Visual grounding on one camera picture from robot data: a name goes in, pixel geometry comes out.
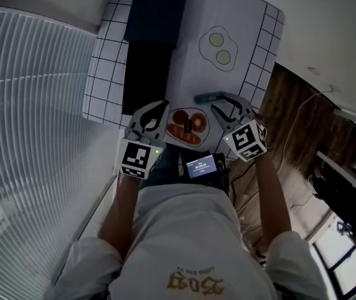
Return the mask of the grey-blue handled utensil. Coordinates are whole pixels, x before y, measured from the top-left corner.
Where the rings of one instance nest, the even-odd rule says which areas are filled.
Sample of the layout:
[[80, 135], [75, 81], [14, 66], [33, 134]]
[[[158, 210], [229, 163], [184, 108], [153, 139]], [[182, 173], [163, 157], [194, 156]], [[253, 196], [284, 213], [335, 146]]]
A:
[[209, 92], [194, 96], [194, 102], [196, 104], [212, 103], [221, 100], [223, 100], [222, 92]]

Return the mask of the black chair base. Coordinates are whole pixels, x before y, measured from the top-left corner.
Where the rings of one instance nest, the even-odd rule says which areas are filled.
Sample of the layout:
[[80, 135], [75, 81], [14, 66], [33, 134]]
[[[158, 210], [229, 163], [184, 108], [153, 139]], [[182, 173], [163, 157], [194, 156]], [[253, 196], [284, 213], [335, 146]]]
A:
[[316, 198], [323, 200], [328, 207], [345, 223], [350, 225], [352, 240], [356, 244], [356, 190], [335, 171], [325, 170], [320, 177], [311, 175]]

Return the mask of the person's right forearm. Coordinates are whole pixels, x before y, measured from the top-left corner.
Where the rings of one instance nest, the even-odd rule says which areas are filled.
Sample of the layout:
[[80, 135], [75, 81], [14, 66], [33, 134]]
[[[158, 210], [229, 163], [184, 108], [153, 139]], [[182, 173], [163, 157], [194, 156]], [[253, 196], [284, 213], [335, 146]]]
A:
[[265, 250], [282, 233], [292, 230], [284, 192], [270, 152], [254, 159], [259, 187], [260, 220]]

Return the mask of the white window blinds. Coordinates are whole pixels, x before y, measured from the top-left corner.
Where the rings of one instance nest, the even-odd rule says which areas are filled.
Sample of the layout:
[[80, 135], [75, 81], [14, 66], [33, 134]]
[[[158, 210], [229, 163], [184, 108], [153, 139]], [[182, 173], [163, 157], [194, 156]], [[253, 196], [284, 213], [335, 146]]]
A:
[[41, 300], [79, 227], [95, 40], [0, 8], [0, 300]]

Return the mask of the dark-framed glass door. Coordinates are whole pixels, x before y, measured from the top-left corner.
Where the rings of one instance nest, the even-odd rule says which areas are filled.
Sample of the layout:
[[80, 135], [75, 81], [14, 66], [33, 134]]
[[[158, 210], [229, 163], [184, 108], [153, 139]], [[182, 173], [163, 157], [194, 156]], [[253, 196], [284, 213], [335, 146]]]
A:
[[356, 300], [356, 243], [336, 225], [310, 243], [328, 300]]

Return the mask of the white food-print placemat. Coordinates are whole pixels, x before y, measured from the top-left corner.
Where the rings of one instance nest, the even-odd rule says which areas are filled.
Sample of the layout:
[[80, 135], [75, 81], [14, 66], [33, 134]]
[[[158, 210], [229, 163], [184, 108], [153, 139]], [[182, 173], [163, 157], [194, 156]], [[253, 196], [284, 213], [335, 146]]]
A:
[[268, 52], [277, 10], [263, 0], [186, 0], [177, 48], [171, 58], [166, 97], [171, 109], [197, 110], [208, 118], [198, 151], [232, 157], [208, 104], [194, 96], [226, 91], [260, 108], [274, 55]]

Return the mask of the person's left forearm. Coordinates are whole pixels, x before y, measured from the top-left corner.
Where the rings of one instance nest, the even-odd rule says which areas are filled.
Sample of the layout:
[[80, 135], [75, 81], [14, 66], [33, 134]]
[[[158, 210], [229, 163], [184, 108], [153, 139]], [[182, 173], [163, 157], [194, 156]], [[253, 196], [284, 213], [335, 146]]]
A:
[[116, 249], [122, 259], [128, 253], [132, 239], [132, 223], [141, 180], [123, 176], [112, 206], [99, 230], [98, 238]]

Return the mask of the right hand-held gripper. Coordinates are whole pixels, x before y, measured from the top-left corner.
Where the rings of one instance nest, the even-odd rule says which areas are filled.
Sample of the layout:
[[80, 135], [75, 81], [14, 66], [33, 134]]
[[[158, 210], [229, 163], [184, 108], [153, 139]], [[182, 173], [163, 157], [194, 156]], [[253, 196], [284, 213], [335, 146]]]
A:
[[237, 117], [228, 117], [223, 110], [214, 104], [211, 112], [225, 133], [224, 141], [231, 151], [241, 160], [249, 162], [267, 152], [265, 137], [267, 129], [255, 119], [241, 124], [242, 118], [254, 118], [250, 102], [232, 93], [222, 93], [221, 97], [239, 110]]

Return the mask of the person's white shirt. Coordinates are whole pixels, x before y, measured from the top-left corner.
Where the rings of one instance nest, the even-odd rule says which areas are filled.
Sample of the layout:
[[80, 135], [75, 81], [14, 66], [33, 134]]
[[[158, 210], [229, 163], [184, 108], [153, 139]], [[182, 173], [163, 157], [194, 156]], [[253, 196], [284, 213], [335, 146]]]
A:
[[328, 300], [309, 244], [278, 235], [261, 266], [226, 194], [169, 184], [139, 192], [126, 258], [105, 241], [75, 242], [48, 300]]

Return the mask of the black screen device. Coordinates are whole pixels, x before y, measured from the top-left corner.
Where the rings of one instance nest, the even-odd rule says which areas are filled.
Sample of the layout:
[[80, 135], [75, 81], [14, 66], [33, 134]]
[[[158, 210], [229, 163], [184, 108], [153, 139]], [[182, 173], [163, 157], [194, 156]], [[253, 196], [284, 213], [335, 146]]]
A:
[[185, 183], [205, 186], [221, 185], [223, 189], [229, 184], [229, 169], [225, 165], [222, 153], [202, 152], [192, 156], [184, 156], [182, 160], [184, 174], [180, 180]]

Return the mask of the dark blue box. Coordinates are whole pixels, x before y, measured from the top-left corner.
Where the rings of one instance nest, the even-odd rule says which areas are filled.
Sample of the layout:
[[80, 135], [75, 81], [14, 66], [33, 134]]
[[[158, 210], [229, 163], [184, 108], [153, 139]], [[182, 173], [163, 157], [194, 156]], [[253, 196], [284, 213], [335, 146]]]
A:
[[122, 113], [165, 98], [186, 0], [133, 0], [124, 40], [129, 43]]

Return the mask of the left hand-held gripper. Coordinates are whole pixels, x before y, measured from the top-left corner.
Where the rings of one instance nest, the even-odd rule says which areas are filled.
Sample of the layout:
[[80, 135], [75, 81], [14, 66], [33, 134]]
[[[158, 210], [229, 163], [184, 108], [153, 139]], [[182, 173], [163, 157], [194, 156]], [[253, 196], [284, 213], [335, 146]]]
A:
[[152, 145], [123, 138], [118, 147], [118, 168], [121, 173], [147, 179], [166, 147], [164, 136], [169, 116], [169, 101], [155, 101], [138, 109], [129, 127], [152, 140]]

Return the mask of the person's blue jeans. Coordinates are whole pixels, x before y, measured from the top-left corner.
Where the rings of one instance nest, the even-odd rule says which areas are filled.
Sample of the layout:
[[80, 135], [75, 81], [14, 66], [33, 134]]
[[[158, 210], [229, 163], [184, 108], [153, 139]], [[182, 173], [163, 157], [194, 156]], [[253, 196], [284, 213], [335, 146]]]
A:
[[180, 147], [166, 144], [166, 148], [152, 168], [149, 177], [141, 181], [140, 189], [177, 183], [179, 181], [179, 155]]

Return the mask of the white black-grid tablecloth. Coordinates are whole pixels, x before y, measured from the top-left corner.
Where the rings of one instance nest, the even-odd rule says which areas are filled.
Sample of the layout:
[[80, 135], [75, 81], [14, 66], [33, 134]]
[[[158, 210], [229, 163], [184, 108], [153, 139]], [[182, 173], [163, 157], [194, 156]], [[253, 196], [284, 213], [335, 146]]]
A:
[[[119, 129], [127, 127], [130, 120], [130, 116], [122, 113], [122, 100], [129, 46], [124, 40], [124, 33], [132, 2], [133, 0], [109, 0], [107, 4], [91, 57], [82, 108], [82, 114], [86, 119]], [[275, 26], [273, 29], [262, 30], [268, 31], [272, 36], [268, 52], [274, 55], [275, 64], [285, 14], [273, 7], [277, 10]], [[184, 132], [186, 119], [192, 121], [191, 133]], [[165, 141], [187, 148], [198, 146], [202, 141], [200, 134], [206, 131], [208, 123], [205, 113], [200, 110], [190, 115], [187, 109], [171, 109]]]

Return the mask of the person's left hand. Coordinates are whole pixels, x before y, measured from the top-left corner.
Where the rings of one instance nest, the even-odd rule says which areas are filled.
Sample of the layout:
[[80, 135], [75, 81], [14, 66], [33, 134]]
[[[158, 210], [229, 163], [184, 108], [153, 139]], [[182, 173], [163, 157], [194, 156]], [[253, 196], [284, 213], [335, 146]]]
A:
[[132, 129], [125, 129], [124, 131], [124, 139], [129, 141], [136, 141], [146, 145], [152, 145], [152, 140], [148, 137], [144, 137], [140, 133]]

